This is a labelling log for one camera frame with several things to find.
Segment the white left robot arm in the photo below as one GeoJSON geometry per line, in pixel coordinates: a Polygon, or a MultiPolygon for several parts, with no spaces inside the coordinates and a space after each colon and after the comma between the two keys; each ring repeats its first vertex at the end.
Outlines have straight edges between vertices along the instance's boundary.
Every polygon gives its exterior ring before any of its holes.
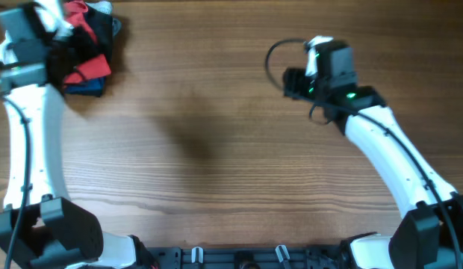
{"type": "Polygon", "coordinates": [[[94,49],[74,28],[65,37],[44,32],[13,39],[26,59],[0,72],[0,100],[10,130],[10,178],[0,212],[0,248],[9,268],[154,268],[133,235],[105,232],[98,218],[70,198],[63,175],[63,81],[75,59],[94,49]]]}

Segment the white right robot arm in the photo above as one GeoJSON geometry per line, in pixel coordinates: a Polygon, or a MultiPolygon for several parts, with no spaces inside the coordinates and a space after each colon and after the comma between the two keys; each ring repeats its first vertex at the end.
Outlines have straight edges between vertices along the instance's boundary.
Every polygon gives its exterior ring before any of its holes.
{"type": "Polygon", "coordinates": [[[392,236],[370,233],[342,241],[340,268],[463,268],[463,195],[446,182],[406,137],[377,91],[354,72],[309,75],[289,68],[284,95],[324,110],[368,158],[401,215],[392,236]]]}

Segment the white t-shirt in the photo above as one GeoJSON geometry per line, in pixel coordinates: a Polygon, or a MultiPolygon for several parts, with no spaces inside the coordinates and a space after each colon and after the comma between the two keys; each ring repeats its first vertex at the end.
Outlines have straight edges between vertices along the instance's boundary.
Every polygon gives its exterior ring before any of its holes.
{"type": "MultiPolygon", "coordinates": [[[[48,53],[48,47],[51,46],[52,41],[63,40],[68,37],[71,34],[72,26],[64,19],[61,1],[28,1],[22,4],[32,2],[36,2],[42,7],[37,7],[36,12],[38,12],[47,33],[50,34],[52,38],[50,43],[46,46],[48,53]]],[[[6,45],[10,45],[11,42],[8,33],[4,30],[3,32],[4,40],[0,43],[0,64],[8,65],[19,63],[12,49],[6,47],[6,45]]]]}

